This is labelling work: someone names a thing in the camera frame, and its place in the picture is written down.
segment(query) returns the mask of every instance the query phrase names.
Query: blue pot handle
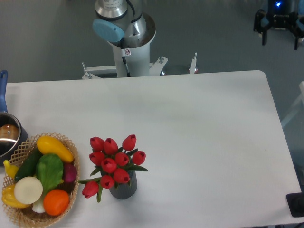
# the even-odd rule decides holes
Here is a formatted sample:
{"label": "blue pot handle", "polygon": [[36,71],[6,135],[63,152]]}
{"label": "blue pot handle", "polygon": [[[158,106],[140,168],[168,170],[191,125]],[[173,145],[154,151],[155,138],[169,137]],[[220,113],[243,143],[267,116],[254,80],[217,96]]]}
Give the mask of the blue pot handle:
{"label": "blue pot handle", "polygon": [[8,82],[8,72],[6,70],[2,70],[0,73],[0,113],[8,112],[8,108],[5,102],[5,93],[6,93],[6,84]]}

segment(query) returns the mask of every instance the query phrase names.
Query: yellow squash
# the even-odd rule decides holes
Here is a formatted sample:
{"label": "yellow squash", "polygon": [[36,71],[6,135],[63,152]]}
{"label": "yellow squash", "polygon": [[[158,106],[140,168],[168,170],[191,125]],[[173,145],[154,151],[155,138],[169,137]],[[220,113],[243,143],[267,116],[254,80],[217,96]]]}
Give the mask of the yellow squash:
{"label": "yellow squash", "polygon": [[14,179],[19,168],[15,165],[11,165],[8,160],[5,160],[3,162],[3,164],[4,164],[5,172],[7,173],[7,175],[9,177],[11,177],[12,179]]}
{"label": "yellow squash", "polygon": [[2,202],[8,206],[14,207],[14,208],[26,208],[30,206],[30,204],[23,204],[20,203],[18,200],[16,200],[14,195],[14,189],[15,185],[7,186],[2,191]]}
{"label": "yellow squash", "polygon": [[51,136],[44,135],[38,138],[37,147],[42,154],[54,153],[58,155],[63,162],[71,163],[74,160],[71,151],[69,151],[60,140]]}

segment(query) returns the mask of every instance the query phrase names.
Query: artificial flower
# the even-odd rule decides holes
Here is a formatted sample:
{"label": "artificial flower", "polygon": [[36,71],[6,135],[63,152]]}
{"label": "artificial flower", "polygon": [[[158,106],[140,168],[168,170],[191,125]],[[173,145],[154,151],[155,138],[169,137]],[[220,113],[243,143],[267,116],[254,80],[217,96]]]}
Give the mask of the artificial flower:
{"label": "artificial flower", "polygon": [[113,179],[119,184],[126,184],[130,180],[130,176],[126,170],[119,168],[114,172]]}
{"label": "artificial flower", "polygon": [[107,138],[104,143],[104,152],[106,154],[112,155],[118,152],[117,143],[113,139]]}
{"label": "artificial flower", "polygon": [[89,158],[95,165],[101,166],[101,162],[105,159],[105,154],[102,152],[93,152],[89,154]]}
{"label": "artificial flower", "polygon": [[132,161],[135,165],[143,164],[145,159],[146,159],[146,154],[143,151],[137,151],[132,157]]}
{"label": "artificial flower", "polygon": [[129,162],[129,157],[123,152],[119,152],[115,155],[115,162],[119,166],[125,166]]}
{"label": "artificial flower", "polygon": [[99,190],[98,184],[95,181],[90,181],[87,184],[85,184],[85,187],[82,190],[82,194],[85,196],[85,198],[90,198],[91,196],[96,195],[98,190]]}
{"label": "artificial flower", "polygon": [[131,151],[134,149],[136,144],[136,136],[135,134],[130,134],[124,141],[123,141],[123,148],[126,151]]}
{"label": "artificial flower", "polygon": [[115,181],[109,175],[104,175],[101,177],[100,185],[105,189],[110,189],[114,186]]}
{"label": "artificial flower", "polygon": [[107,173],[113,173],[117,169],[117,164],[112,158],[106,158],[101,162],[101,167]]}
{"label": "artificial flower", "polygon": [[90,144],[93,151],[103,151],[104,150],[104,140],[99,137],[90,138]]}

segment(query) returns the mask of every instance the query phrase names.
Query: warning label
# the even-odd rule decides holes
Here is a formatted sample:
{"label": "warning label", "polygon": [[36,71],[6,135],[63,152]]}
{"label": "warning label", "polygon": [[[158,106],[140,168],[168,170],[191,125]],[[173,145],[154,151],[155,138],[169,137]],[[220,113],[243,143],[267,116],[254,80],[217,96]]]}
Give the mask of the warning label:
{"label": "warning label", "polygon": [[104,8],[111,10],[119,7],[123,3],[123,0],[104,0]]}
{"label": "warning label", "polygon": [[131,49],[130,48],[126,48],[126,49],[122,49],[122,56],[130,56],[131,55]]}

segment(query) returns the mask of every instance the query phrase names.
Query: cucumber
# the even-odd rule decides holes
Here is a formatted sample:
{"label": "cucumber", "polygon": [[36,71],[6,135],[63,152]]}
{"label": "cucumber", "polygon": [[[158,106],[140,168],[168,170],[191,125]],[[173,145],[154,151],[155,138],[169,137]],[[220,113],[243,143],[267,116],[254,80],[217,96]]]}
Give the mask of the cucumber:
{"label": "cucumber", "polygon": [[22,178],[33,176],[36,172],[36,165],[42,155],[43,154],[38,150],[38,148],[35,148],[18,169],[14,178],[15,182],[18,182]]}

